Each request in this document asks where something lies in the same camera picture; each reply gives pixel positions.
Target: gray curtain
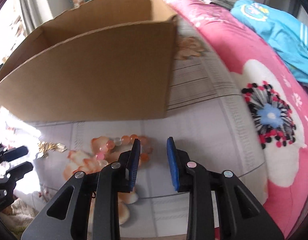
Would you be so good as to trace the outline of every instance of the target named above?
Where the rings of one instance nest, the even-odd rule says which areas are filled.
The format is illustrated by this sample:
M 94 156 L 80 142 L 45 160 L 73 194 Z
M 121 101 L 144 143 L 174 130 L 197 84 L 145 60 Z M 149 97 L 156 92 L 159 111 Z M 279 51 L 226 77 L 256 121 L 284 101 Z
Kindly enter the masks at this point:
M 39 16 L 35 0 L 20 0 L 23 23 L 27 34 L 30 34 L 35 28 L 39 27 L 42 22 Z

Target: blue flower center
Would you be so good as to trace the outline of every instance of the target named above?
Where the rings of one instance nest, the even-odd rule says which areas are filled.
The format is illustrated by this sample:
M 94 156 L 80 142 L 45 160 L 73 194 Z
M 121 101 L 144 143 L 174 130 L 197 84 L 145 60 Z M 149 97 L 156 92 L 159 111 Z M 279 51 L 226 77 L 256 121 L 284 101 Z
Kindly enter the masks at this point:
M 283 125 L 281 111 L 268 103 L 262 109 L 259 109 L 257 114 L 260 116 L 260 123 L 262 125 L 270 125 L 274 129 Z

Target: striped pattern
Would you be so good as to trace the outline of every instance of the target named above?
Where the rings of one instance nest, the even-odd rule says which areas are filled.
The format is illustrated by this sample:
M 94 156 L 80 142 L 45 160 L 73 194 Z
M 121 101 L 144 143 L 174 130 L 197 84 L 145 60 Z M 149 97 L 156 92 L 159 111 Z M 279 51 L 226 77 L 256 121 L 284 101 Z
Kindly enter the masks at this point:
M 303 42 L 304 47 L 307 49 L 308 53 L 308 27 L 301 23 L 300 25 L 300 40 Z

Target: beige fluffy fabric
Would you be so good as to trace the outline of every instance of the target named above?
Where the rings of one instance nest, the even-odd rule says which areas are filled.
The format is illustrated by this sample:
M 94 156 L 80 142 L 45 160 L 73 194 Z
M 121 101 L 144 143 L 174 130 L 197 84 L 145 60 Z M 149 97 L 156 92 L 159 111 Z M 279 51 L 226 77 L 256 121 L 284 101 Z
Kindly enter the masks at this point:
M 32 222 L 38 212 L 20 199 L 17 199 L 11 205 L 11 208 L 11 212 L 5 212 L 5 214 L 1 212 L 0 217 L 6 227 L 16 236 L 16 238 L 21 239 L 22 233 Z

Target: pink blanket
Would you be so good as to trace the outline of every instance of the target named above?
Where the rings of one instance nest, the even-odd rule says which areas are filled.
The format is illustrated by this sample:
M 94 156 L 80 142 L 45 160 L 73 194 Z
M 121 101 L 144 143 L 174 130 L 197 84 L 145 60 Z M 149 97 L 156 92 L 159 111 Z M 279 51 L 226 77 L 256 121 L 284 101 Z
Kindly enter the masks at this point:
M 267 163 L 264 207 L 287 237 L 308 212 L 308 95 L 274 50 L 226 9 L 164 1 L 212 45 L 241 89 Z

